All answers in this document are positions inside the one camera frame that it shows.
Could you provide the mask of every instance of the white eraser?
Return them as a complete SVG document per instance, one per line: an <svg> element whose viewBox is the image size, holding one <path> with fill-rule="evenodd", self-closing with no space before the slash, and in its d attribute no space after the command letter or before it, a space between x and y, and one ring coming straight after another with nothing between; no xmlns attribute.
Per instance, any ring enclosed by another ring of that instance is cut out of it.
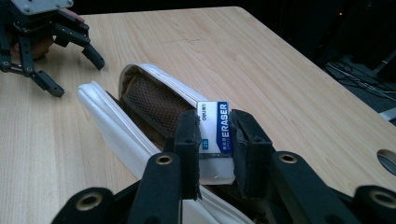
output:
<svg viewBox="0 0 396 224"><path fill-rule="evenodd" d="M232 184L235 176L228 103L202 101L197 103L196 108L202 137L199 148L200 183Z"/></svg>

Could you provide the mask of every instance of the wooden table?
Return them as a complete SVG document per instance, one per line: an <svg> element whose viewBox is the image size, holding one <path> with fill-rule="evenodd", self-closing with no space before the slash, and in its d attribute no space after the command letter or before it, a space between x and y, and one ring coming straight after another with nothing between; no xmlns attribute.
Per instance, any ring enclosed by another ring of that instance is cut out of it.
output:
<svg viewBox="0 0 396 224"><path fill-rule="evenodd" d="M76 95L97 81L117 95L130 62L153 63L205 95L251 113L276 150L303 156L323 180L352 195L360 185L396 190L376 158L395 151L396 128L240 7L84 16L106 60L98 72L81 48L53 46L45 70L66 94L0 76L0 223L50 223L78 191L114 193L136 181L107 148Z"/></svg>

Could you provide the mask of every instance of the wood grain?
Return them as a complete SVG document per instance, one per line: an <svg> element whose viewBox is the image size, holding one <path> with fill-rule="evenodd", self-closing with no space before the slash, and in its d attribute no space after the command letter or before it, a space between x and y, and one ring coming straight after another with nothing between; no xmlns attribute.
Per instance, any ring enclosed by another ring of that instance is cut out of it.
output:
<svg viewBox="0 0 396 224"><path fill-rule="evenodd" d="M118 192L136 181L106 147L79 102L97 81L117 95L127 63L152 63L210 100L251 113L276 150L300 154L330 187L396 190L376 152L396 151L396 128L240 7L84 16L106 60L102 71L70 45L53 46L45 70L60 99L30 79L0 76L0 223L50 223L78 191Z"/></svg>

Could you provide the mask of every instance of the pencil case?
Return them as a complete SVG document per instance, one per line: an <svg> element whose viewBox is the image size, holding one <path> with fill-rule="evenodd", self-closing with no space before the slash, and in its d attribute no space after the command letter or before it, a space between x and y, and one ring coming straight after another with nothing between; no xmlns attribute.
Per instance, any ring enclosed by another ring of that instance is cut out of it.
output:
<svg viewBox="0 0 396 224"><path fill-rule="evenodd" d="M166 137L172 136L177 115L195 108L197 102L207 101L202 94L147 63L125 66L120 74L118 98L92 81L78 87L78 99L91 114L107 146L137 178L142 177L148 159L161 151ZM230 178L233 170L226 172L223 179L228 182ZM202 200L183 201L185 223L252 223L207 188L201 186L200 191Z"/></svg>

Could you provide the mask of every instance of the brown mesh fabric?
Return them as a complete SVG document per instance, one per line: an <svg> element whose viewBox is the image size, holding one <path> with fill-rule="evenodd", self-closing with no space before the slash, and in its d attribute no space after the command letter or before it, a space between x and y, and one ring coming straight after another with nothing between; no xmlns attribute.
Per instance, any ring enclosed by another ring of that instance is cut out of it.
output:
<svg viewBox="0 0 396 224"><path fill-rule="evenodd" d="M142 74L133 77L121 100L124 102L125 112L133 121L142 119L136 125L151 141L160 146L163 146L164 139L174 137L178 116L193 109L193 106L174 91Z"/></svg>

